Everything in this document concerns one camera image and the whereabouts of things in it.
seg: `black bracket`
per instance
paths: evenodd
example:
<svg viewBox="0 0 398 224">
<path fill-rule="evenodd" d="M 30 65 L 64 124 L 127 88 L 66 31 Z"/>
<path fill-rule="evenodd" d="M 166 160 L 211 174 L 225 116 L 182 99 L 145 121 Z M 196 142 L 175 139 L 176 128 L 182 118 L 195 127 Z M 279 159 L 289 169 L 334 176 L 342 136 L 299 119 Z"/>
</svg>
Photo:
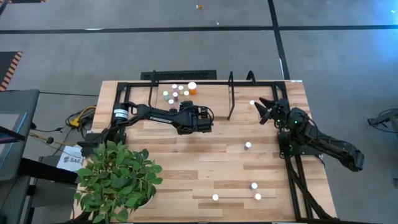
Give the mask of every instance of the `black bracket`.
<svg viewBox="0 0 398 224">
<path fill-rule="evenodd" d="M 249 73 L 248 73 L 248 75 L 247 75 L 247 77 L 246 77 L 246 80 L 251 80 L 251 83 L 252 83 L 253 85 L 256 84 L 256 78 L 255 78 L 255 76 L 254 76 L 254 73 L 253 73 L 251 70 L 249 71 Z"/>
</svg>

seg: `white label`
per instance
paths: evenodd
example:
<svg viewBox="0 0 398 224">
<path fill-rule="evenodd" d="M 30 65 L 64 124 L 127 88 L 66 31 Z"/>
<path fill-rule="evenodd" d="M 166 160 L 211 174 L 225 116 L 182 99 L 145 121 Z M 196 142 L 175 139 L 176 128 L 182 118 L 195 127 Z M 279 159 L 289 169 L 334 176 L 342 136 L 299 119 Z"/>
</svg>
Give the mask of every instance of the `white label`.
<svg viewBox="0 0 398 224">
<path fill-rule="evenodd" d="M 172 121 L 170 121 L 170 120 L 162 119 L 162 118 L 150 117 L 149 119 L 154 120 L 154 121 L 160 121 L 160 122 L 163 122 L 163 123 L 168 123 L 168 124 L 170 124 L 170 123 L 172 122 Z"/>
<path fill-rule="evenodd" d="M 113 111 L 113 113 L 124 113 L 124 114 L 128 114 L 129 112 L 127 112 L 126 110 L 122 110 L 122 109 L 116 109 Z"/>
<path fill-rule="evenodd" d="M 115 117 L 122 117 L 122 118 L 126 118 L 126 119 L 128 119 L 129 118 L 129 116 L 128 115 L 126 115 L 126 114 L 121 114 L 121 113 L 117 113 L 117 114 L 115 114 L 114 115 Z"/>
</svg>

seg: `black metal frame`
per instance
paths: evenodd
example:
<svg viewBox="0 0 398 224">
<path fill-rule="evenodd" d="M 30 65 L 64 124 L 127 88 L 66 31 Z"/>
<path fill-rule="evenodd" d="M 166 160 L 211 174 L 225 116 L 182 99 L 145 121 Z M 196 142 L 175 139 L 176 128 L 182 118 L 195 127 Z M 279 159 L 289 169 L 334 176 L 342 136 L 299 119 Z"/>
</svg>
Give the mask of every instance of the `black metal frame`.
<svg viewBox="0 0 398 224">
<path fill-rule="evenodd" d="M 153 87 L 159 86 L 159 84 L 170 84 L 170 82 L 156 80 L 155 75 L 156 75 L 156 71 L 154 70 L 152 72 L 152 78 L 151 78 L 150 82 L 136 82 L 136 83 L 134 83 L 134 82 L 131 82 L 131 83 L 119 82 L 117 85 L 117 91 L 116 91 L 114 103 L 115 104 L 120 103 L 120 97 L 121 97 L 121 93 L 123 90 L 126 91 L 125 95 L 124 95 L 123 102 L 128 102 L 132 87 L 150 87 L 148 105 L 151 106 L 150 101 L 152 99 Z M 249 71 L 249 73 L 246 77 L 246 80 L 250 80 L 251 82 L 247 82 L 247 81 L 246 82 L 235 82 L 234 78 L 233 78 L 233 72 L 230 72 L 227 82 L 200 81 L 200 82 L 197 82 L 197 85 L 228 85 L 229 87 L 231 87 L 231 99 L 232 99 L 231 103 L 232 103 L 232 105 L 230 104 L 228 120 L 230 119 L 230 117 L 233 113 L 234 107 L 235 107 L 235 95 L 234 95 L 234 87 L 235 86 L 269 86 L 272 89 L 272 96 L 273 96 L 274 101 L 279 100 L 278 91 L 277 91 L 278 89 L 282 93 L 282 98 L 288 100 L 285 81 L 274 81 L 274 82 L 257 81 L 252 71 Z M 173 82 L 173 84 L 188 84 L 188 82 L 184 81 L 184 80 L 176 80 L 175 82 Z M 282 152 L 284 149 L 282 148 L 281 144 L 279 144 L 279 146 L 280 146 L 280 151 Z M 292 205 L 293 205 L 296 222 L 359 224 L 359 222 L 340 221 L 337 218 L 333 218 L 333 217 L 329 216 L 321 208 L 321 206 L 319 206 L 319 204 L 316 202 L 314 197 L 312 197 L 311 193 L 307 189 L 307 183 L 305 181 L 305 174 L 304 174 L 303 164 L 302 164 L 300 155 L 295 155 L 298 174 L 294 171 L 290 157 L 286 156 L 284 159 L 285 159 L 285 165 L 286 165 L 287 176 L 288 176 L 289 187 L 290 187 L 290 194 L 292 196 Z M 302 218 L 301 214 L 300 214 L 299 199 L 297 197 L 297 191 L 295 188 L 296 185 L 299 187 L 299 189 L 303 193 L 305 210 L 306 210 L 306 214 L 307 214 L 306 218 Z M 318 217 L 320 217 L 320 219 L 313 218 L 312 210 L 315 211 L 315 213 L 318 215 Z"/>
</svg>

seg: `white cap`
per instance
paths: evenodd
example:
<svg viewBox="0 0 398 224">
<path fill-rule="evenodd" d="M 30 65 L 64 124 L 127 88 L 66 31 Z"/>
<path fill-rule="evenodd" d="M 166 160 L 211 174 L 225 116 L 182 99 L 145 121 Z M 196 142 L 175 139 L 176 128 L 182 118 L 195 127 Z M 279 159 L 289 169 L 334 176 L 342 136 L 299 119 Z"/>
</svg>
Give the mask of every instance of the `white cap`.
<svg viewBox="0 0 398 224">
<path fill-rule="evenodd" d="M 254 190 L 254 189 L 257 189 L 258 188 L 258 185 L 257 185 L 257 183 L 252 183 L 251 184 L 251 188 Z"/>
<path fill-rule="evenodd" d="M 213 195 L 213 201 L 217 201 L 218 200 L 218 195 L 217 194 L 214 194 Z"/>
<path fill-rule="evenodd" d="M 188 83 L 188 89 L 190 90 L 194 90 L 197 87 L 197 84 L 194 82 L 190 82 Z"/>
<path fill-rule="evenodd" d="M 260 199 L 261 199 L 261 194 L 255 194 L 255 195 L 254 195 L 254 198 L 255 198 L 256 200 L 260 200 Z"/>
</svg>

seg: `yellow cable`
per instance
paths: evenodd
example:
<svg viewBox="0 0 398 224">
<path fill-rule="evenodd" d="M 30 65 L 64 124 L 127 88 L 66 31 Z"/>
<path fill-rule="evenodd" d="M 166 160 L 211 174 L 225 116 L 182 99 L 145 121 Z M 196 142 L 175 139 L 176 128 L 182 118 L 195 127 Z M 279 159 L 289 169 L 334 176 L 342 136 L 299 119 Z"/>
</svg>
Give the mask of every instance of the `yellow cable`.
<svg viewBox="0 0 398 224">
<path fill-rule="evenodd" d="M 89 110 L 89 109 L 95 109 L 95 108 L 96 108 L 96 106 L 88 106 L 88 107 L 86 107 L 86 108 L 79 114 L 79 116 L 78 116 L 77 118 L 75 118 L 73 121 L 70 122 L 70 125 L 72 125 L 72 126 L 74 126 L 74 127 L 76 127 L 76 128 L 79 127 L 81 116 L 83 116 L 83 114 L 84 114 L 87 110 Z"/>
</svg>

